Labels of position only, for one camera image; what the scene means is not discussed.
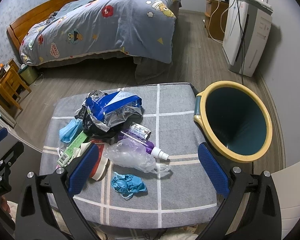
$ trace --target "trash can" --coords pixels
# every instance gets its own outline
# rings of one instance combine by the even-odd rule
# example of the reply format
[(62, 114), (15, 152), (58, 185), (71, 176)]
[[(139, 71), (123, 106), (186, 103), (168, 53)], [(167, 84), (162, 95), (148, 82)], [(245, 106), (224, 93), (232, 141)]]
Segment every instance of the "trash can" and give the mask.
[(19, 75), (31, 85), (38, 78), (38, 72), (33, 66), (26, 65), (18, 71)]
[(209, 143), (235, 162), (259, 159), (271, 143), (272, 123), (265, 105), (254, 92), (236, 82), (215, 82), (199, 93), (194, 120)]

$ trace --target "gray plaid cloth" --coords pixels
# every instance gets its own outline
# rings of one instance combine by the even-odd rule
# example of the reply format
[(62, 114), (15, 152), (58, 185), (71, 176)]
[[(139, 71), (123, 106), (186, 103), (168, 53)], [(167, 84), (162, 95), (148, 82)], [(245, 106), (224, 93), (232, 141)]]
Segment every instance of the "gray plaid cloth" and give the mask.
[[(143, 173), (109, 165), (101, 181), (88, 179), (74, 200), (86, 220), (121, 228), (170, 228), (210, 221), (217, 210), (215, 189), (198, 160), (198, 146), (205, 141), (193, 121), (195, 95), (189, 83), (129, 87), (124, 90), (142, 98), (141, 124), (152, 133), (149, 140), (170, 155), (171, 172)], [(87, 94), (61, 99), (50, 121), (41, 158), (40, 174), (55, 171), (59, 130), (66, 126)], [(111, 186), (114, 171), (142, 178), (147, 193), (125, 200)], [(57, 207), (53, 197), (51, 205)]]

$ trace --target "cartoon print bedding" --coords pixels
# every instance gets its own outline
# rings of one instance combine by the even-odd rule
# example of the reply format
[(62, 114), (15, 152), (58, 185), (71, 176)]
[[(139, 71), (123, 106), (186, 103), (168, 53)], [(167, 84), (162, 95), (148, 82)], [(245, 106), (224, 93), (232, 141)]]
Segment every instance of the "cartoon print bedding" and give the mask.
[(37, 66), (113, 51), (171, 62), (176, 17), (169, 7), (180, 0), (89, 1), (69, 3), (34, 25), (20, 46), (23, 62)]

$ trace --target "child's wooden chair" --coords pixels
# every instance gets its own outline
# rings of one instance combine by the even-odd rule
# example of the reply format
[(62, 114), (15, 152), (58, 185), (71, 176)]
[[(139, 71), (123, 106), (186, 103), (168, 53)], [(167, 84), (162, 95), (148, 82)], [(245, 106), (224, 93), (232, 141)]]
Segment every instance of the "child's wooden chair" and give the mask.
[(29, 93), (31, 92), (31, 89), (20, 78), (15, 69), (10, 67), (5, 76), (0, 80), (0, 95), (8, 104), (15, 105), (20, 111), (23, 111), (19, 103), (13, 98), (15, 95), (18, 99), (21, 99), (20, 95), (17, 93), (17, 89), (20, 85), (28, 90)]

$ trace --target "wooden headboard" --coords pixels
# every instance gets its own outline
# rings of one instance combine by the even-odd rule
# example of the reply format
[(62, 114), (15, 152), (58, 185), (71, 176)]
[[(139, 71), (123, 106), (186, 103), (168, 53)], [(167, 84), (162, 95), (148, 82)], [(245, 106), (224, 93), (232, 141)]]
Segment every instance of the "wooden headboard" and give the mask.
[(78, 0), (47, 1), (28, 11), (11, 23), (7, 28), (7, 32), (17, 50), (19, 50), (23, 38), (27, 35), (33, 25), (48, 19), (51, 13), (60, 10), (65, 4), (72, 1)]

